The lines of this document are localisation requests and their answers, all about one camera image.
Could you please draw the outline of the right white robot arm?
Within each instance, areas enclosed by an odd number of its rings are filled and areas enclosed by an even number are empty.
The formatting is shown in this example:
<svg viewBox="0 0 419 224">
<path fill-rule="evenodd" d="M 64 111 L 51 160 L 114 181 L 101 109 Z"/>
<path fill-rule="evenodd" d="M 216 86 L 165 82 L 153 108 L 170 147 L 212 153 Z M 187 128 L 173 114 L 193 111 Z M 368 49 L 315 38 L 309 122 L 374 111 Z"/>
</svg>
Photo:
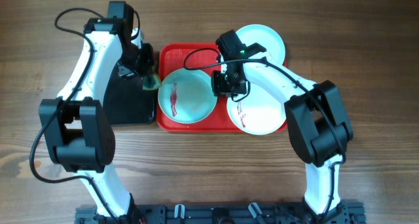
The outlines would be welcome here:
<svg viewBox="0 0 419 224">
<path fill-rule="evenodd" d="M 247 96 L 256 84 L 282 103 L 289 141 L 306 165 L 304 204 L 314 221 L 325 223 L 338 215 L 338 169 L 354 132 L 337 86 L 316 83 L 293 73 L 273 59 L 260 39 L 230 30 L 216 40 L 226 71 L 211 77 L 216 96 Z"/>
</svg>

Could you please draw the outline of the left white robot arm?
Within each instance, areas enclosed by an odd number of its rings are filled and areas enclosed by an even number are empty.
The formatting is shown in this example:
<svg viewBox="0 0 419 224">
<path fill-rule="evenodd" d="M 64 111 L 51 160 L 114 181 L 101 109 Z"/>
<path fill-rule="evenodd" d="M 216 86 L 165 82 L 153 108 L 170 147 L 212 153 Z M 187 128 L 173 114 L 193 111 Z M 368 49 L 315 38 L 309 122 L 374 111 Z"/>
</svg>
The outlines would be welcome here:
<svg viewBox="0 0 419 224">
<path fill-rule="evenodd" d="M 110 2 L 106 15 L 95 13 L 80 35 L 84 46 L 70 79 L 39 106 L 37 139 L 96 203 L 77 214 L 77 223 L 143 223 L 113 164 L 113 126 L 154 121 L 153 48 L 143 41 L 138 13 L 124 1 Z"/>
</svg>

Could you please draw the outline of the pale green plate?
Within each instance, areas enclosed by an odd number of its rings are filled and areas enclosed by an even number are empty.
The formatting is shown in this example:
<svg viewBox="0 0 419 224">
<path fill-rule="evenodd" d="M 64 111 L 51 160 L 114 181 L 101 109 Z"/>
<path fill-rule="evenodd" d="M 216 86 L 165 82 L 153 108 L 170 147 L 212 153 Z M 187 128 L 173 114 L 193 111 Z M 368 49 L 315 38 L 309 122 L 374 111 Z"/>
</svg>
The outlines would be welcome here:
<svg viewBox="0 0 419 224">
<path fill-rule="evenodd" d="M 204 120 L 216 103 L 211 77 L 202 70 L 177 69 L 164 78 L 158 89 L 158 104 L 163 114 L 181 124 Z"/>
</svg>

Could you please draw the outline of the green yellow sponge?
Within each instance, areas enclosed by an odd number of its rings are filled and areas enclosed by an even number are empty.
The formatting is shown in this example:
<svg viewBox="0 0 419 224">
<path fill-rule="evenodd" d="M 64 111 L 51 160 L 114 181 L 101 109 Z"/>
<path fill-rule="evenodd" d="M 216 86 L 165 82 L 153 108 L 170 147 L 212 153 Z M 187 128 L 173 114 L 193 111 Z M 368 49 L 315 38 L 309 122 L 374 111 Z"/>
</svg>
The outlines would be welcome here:
<svg viewBox="0 0 419 224">
<path fill-rule="evenodd" d="M 154 91 L 162 86 L 162 81 L 157 73 L 149 73 L 143 77 L 142 90 Z"/>
</svg>

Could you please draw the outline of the white plate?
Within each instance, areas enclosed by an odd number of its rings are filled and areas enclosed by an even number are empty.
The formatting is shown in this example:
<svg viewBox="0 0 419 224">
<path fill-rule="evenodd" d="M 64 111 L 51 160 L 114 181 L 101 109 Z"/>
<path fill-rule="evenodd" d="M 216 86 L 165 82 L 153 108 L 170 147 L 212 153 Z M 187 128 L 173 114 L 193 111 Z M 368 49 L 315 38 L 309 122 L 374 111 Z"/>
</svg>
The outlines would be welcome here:
<svg viewBox="0 0 419 224">
<path fill-rule="evenodd" d="M 227 113 L 241 131 L 266 135 L 286 127 L 285 110 L 268 92 L 251 83 L 249 95 L 239 102 L 227 100 Z"/>
<path fill-rule="evenodd" d="M 259 43 L 278 64 L 285 63 L 285 43 L 272 28 L 262 24 L 250 24 L 235 31 L 245 46 Z"/>
</svg>

